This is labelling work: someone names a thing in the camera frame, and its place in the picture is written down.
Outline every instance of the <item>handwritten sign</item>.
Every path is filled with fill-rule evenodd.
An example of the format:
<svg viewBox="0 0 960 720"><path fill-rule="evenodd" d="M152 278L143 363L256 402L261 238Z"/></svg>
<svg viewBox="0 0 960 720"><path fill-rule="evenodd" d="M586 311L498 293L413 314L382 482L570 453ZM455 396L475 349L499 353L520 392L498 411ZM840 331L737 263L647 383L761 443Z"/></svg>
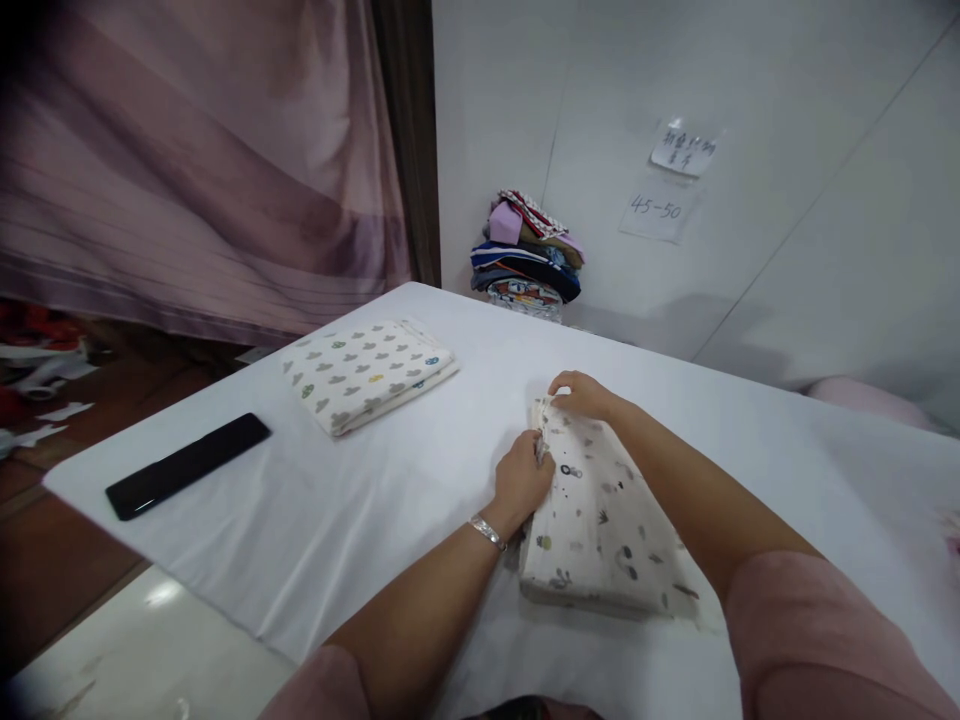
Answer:
<svg viewBox="0 0 960 720"><path fill-rule="evenodd" d="M684 223L701 194L689 181L650 174L630 196L620 232L679 244Z"/></svg>
<svg viewBox="0 0 960 720"><path fill-rule="evenodd" d="M650 160L684 175L699 177L717 151L716 133L697 133L686 129L681 118L667 123L650 153Z"/></svg>

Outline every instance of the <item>red object on floor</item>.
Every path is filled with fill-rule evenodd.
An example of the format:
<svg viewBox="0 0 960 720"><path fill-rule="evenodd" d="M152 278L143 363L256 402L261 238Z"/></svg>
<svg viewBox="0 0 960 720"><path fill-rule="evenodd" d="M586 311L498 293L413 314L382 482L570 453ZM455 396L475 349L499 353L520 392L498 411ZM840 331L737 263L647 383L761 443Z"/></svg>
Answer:
<svg viewBox="0 0 960 720"><path fill-rule="evenodd" d="M0 342L69 352L80 346L83 328L68 315L18 300L0 300Z"/></svg>

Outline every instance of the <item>pink pillow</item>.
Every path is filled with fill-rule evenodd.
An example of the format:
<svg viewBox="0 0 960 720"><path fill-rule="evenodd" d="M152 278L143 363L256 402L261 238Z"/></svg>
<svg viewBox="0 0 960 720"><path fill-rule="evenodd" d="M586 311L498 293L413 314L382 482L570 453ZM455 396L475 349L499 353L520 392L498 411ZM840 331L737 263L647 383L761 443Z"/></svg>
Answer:
<svg viewBox="0 0 960 720"><path fill-rule="evenodd" d="M853 378L831 377L819 380L807 389L806 395L831 405L879 415L904 425L935 432L927 414L912 402Z"/></svg>

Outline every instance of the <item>person's right hand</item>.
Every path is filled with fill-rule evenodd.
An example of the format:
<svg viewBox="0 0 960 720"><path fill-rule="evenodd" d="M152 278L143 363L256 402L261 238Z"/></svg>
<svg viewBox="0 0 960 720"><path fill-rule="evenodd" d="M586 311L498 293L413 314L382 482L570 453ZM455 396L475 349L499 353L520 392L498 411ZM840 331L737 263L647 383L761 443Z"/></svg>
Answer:
<svg viewBox="0 0 960 720"><path fill-rule="evenodd" d="M557 395L560 388L569 388L569 395ZM561 410L609 422L617 407L626 403L619 395L607 390L589 375L576 370L565 370L550 383L553 405Z"/></svg>

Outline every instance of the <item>white tablecloth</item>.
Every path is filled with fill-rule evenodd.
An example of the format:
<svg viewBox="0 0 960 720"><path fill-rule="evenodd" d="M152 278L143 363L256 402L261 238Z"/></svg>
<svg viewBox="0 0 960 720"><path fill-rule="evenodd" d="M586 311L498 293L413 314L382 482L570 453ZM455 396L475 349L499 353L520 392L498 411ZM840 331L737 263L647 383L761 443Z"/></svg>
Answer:
<svg viewBox="0 0 960 720"><path fill-rule="evenodd" d="M641 404L805 535L960 701L960 588L937 510L960 443L410 283L327 326L412 316L458 375L331 439L270 356L57 466L46 486L295 661L493 494L531 400L580 369ZM245 413L273 437L142 517L108 485ZM609 718L738 718L728 641L686 625L537 606L495 573L438 716L523 693Z"/></svg>

